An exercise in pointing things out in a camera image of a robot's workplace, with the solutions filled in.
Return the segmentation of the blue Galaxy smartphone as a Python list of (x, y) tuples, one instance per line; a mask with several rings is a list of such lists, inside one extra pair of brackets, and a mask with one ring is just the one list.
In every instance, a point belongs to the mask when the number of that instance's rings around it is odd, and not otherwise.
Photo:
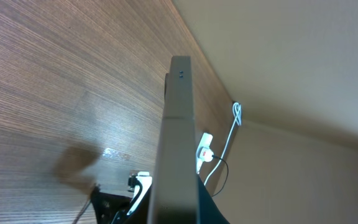
[(198, 223), (195, 111), (189, 56), (172, 57), (165, 86), (147, 221)]

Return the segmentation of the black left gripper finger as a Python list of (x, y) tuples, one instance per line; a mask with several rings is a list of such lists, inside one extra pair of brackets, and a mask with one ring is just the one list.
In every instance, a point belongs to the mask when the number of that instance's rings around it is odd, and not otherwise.
[(198, 221), (197, 224), (229, 224), (219, 211), (202, 180), (196, 175), (198, 181)]

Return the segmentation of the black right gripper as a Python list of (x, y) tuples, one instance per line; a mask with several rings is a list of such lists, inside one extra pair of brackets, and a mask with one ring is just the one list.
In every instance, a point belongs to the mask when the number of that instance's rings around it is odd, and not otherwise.
[(134, 212), (127, 213), (132, 206), (131, 199), (126, 196), (100, 192), (95, 187), (91, 193), (91, 204), (94, 208), (97, 224), (146, 224), (149, 209), (150, 189), (143, 190), (144, 197)]

